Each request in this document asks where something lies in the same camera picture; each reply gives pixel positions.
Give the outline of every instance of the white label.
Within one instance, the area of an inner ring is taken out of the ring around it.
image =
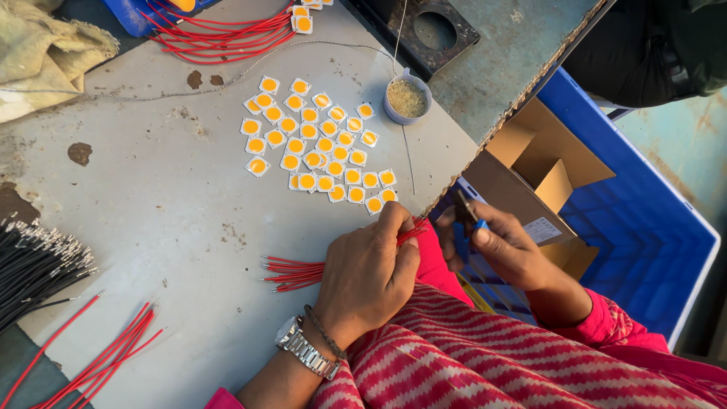
[[[530,237],[535,241],[535,244],[544,242],[551,237],[562,234],[561,231],[556,229],[555,226],[546,218],[539,218],[534,222],[526,224],[523,228],[527,234],[530,234]]]

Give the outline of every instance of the bracelet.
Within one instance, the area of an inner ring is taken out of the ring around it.
[[[341,350],[341,348],[336,345],[336,341],[333,341],[326,335],[326,329],[323,328],[323,325],[318,321],[316,318],[316,315],[313,313],[313,307],[309,306],[308,304],[305,304],[305,307],[303,307],[305,310],[305,316],[313,323],[313,326],[316,327],[316,330],[318,330],[321,333],[321,337],[325,340],[325,342],[328,343],[328,346],[333,349],[333,352],[336,354],[338,359],[345,360],[346,359],[346,353]]]

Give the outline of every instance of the gray workbench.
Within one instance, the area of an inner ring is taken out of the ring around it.
[[[251,2],[224,1],[204,18],[242,15],[240,3]],[[272,3],[244,15],[268,16],[279,8]],[[259,255],[322,260],[338,234],[375,220],[358,205],[287,191],[286,172],[277,167],[281,148],[266,153],[273,169],[263,178],[243,168],[251,155],[238,133],[242,116],[248,116],[240,103],[253,95],[260,76],[276,77],[285,88],[300,76],[349,111],[372,102],[379,116],[371,128],[382,143],[370,151],[366,170],[393,167],[402,203],[419,213],[475,156],[472,140],[490,133],[594,1],[563,3],[478,7],[453,1],[483,39],[431,81],[442,107],[406,129],[416,194],[401,128],[385,117],[380,102],[390,61],[369,49],[305,44],[270,57],[249,79],[219,93],[152,103],[81,99],[0,126],[15,142],[15,166],[7,178],[40,209],[45,226],[91,245],[103,269],[95,281],[70,290],[83,291],[82,299],[21,326],[41,343],[106,288],[48,351],[72,377],[152,299],[161,304],[154,328],[165,327],[165,334],[117,373],[95,406],[200,407],[217,386],[240,387],[273,353],[270,338],[280,322],[312,302],[317,291],[268,293],[270,286],[256,280],[266,275],[257,268]],[[382,48],[340,4],[323,13],[330,20],[317,18],[311,38]],[[210,75],[229,80],[249,65],[200,68],[146,43],[91,72],[87,87],[138,96],[183,92],[189,90],[187,75],[198,69],[201,88],[209,89]],[[66,155],[75,142],[94,149],[87,167]]]

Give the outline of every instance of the dark clothing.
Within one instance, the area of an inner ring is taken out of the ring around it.
[[[584,90],[631,108],[709,95],[727,84],[724,22],[727,0],[620,0],[563,67]]]
[[[727,0],[657,0],[654,11],[697,93],[726,86]]]

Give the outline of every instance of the blue plastic crate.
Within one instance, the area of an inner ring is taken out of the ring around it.
[[[719,234],[562,68],[538,98],[616,173],[574,189],[559,213],[586,243],[601,248],[581,284],[663,334],[673,349],[717,255]],[[462,178],[455,186],[478,196]],[[451,193],[433,217],[451,205]],[[479,278],[473,287],[486,301],[497,304],[498,312],[532,322],[523,313],[528,304],[521,293],[496,283],[481,256],[473,260],[475,267],[464,275]]]

